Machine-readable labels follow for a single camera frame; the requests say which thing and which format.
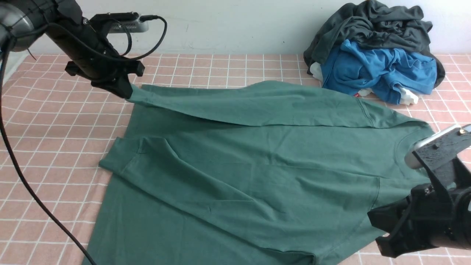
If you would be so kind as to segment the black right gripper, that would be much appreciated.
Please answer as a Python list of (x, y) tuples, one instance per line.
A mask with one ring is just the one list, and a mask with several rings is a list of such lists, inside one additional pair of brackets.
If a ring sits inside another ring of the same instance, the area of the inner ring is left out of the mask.
[(375, 240), (380, 254), (397, 258), (435, 248), (464, 249), (464, 189), (447, 194), (449, 204), (423, 184), (402, 200), (370, 210), (372, 227), (387, 233)]

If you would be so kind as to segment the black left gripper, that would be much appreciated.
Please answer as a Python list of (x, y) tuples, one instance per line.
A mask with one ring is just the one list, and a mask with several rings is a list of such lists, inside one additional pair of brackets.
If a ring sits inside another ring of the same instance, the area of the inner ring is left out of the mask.
[(68, 21), (51, 22), (46, 35), (69, 57), (65, 71), (92, 82), (122, 99), (129, 99), (133, 85), (128, 74), (141, 77), (145, 66), (139, 60), (125, 59), (90, 25), (73, 25)]

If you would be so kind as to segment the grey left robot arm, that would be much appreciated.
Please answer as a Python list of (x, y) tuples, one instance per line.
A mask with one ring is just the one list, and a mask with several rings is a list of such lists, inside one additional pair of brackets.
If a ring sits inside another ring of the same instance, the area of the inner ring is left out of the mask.
[(93, 87), (129, 99), (133, 86), (129, 74), (142, 76), (143, 64), (121, 56), (107, 35), (117, 22), (131, 22), (136, 12), (83, 16), (75, 0), (2, 0), (1, 48), (23, 52), (47, 35), (69, 57), (65, 71), (87, 79)]

